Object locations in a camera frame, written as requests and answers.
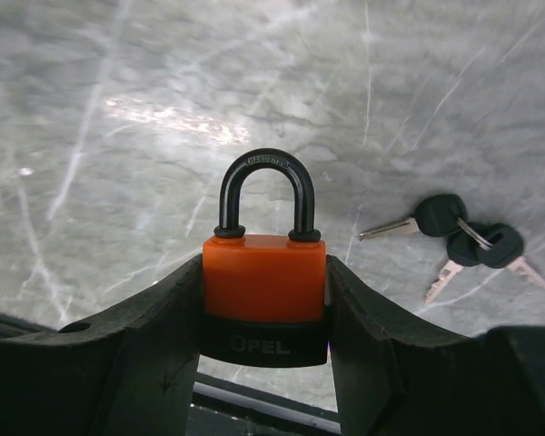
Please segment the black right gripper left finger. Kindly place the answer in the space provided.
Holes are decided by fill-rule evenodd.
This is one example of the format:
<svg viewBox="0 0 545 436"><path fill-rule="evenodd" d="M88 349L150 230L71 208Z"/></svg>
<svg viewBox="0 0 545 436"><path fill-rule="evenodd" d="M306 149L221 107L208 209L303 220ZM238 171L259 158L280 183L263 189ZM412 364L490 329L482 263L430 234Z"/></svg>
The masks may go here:
<svg viewBox="0 0 545 436"><path fill-rule="evenodd" d="M0 435L183 435L202 259L59 331L0 314Z"/></svg>

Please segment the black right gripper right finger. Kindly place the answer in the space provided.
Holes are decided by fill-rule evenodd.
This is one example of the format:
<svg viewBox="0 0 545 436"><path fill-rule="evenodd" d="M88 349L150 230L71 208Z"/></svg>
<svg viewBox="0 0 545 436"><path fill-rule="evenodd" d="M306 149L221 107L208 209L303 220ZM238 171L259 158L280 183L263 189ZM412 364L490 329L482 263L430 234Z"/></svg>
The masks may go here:
<svg viewBox="0 0 545 436"><path fill-rule="evenodd" d="M450 332L327 259L345 435L545 435L545 326Z"/></svg>

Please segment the orange black padlock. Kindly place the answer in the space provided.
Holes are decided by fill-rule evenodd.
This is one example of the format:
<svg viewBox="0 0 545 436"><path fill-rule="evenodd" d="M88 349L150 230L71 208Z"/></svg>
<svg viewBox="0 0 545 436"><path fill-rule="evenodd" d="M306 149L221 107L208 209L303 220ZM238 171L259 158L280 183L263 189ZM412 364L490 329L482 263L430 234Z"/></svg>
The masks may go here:
<svg viewBox="0 0 545 436"><path fill-rule="evenodd" d="M293 188L293 227L285 236L248 234L240 224L243 183L262 169L282 173ZM231 164L219 223L203 245L201 355L261 368L326 363L326 245L314 209L312 178L291 154L259 148Z"/></svg>

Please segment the black headed keys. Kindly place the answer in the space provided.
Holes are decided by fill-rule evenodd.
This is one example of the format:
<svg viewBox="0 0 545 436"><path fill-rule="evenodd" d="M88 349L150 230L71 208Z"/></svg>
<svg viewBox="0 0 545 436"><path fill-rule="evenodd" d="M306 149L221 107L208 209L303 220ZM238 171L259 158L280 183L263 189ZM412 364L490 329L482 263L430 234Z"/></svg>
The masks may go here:
<svg viewBox="0 0 545 436"><path fill-rule="evenodd" d="M506 223L469 223L467 218L459 195L438 193L420 201L409 217L362 231L358 239L411 233L444 238L448 260L426 292L426 304L432 303L462 270L479 265L510 270L545 289L545 278L525 259L525 241L517 229Z"/></svg>

